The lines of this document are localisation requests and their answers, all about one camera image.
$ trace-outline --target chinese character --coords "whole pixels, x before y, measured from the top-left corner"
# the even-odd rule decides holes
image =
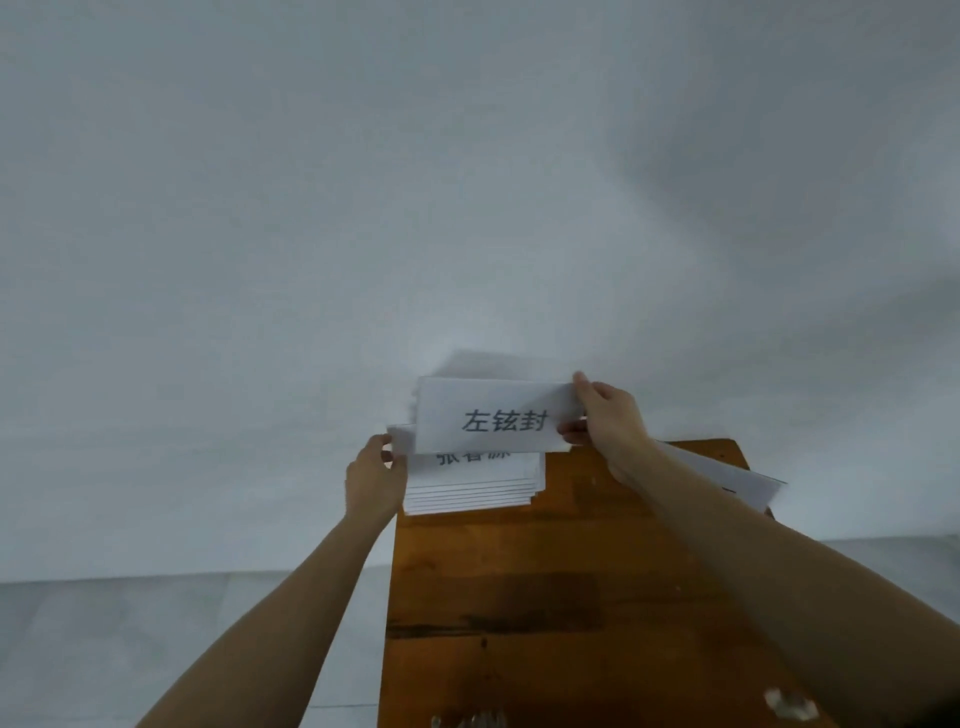
[[[546,410],[544,409],[541,413],[534,412],[530,410],[529,412],[524,413],[523,419],[520,420],[520,429],[533,429],[537,432],[540,432],[543,429],[543,425],[546,423]]]
[[[461,427],[461,429],[466,430],[467,432],[490,432],[488,427],[482,427],[480,425],[487,425],[489,423],[490,412],[481,412],[480,410],[473,410],[468,412],[466,417],[469,417],[467,424]]]
[[[496,414],[493,415],[493,431],[500,432],[501,430],[511,429],[516,432],[516,418],[519,416],[520,413],[514,410],[504,412],[502,409],[498,409]]]

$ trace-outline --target person's right hand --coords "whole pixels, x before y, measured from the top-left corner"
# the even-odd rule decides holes
[[[633,395],[601,381],[591,382],[583,372],[573,375],[585,420],[563,423],[557,431],[571,445],[593,444],[607,458],[613,477],[625,478],[631,454],[651,445]]]

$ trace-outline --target wood grain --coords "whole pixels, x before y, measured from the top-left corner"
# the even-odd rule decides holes
[[[673,444],[747,467],[732,440]],[[547,455],[530,506],[397,521],[381,728],[769,726],[771,687],[802,690],[594,450]]]

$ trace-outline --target brown wooden surface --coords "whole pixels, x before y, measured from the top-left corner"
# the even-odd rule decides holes
[[[674,445],[747,467],[732,440]],[[530,506],[399,517],[380,728],[779,723],[763,692],[799,684],[686,547],[594,450],[546,472]]]

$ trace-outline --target bare skin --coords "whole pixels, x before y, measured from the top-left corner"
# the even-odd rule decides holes
[[[306,561],[230,627],[138,723],[296,728],[373,542],[403,502],[405,458],[371,437],[347,468],[347,514]]]
[[[726,584],[845,726],[906,725],[960,699],[960,627],[871,571],[759,515],[672,460],[634,398],[574,377],[587,418],[560,427],[594,445]],[[347,514],[273,592],[217,640],[141,728],[300,725],[373,542],[399,510],[403,458],[371,437],[347,469]]]
[[[634,398],[574,377],[593,444],[730,590],[844,726],[905,725],[960,699],[960,626],[872,571],[750,509],[659,450]]]

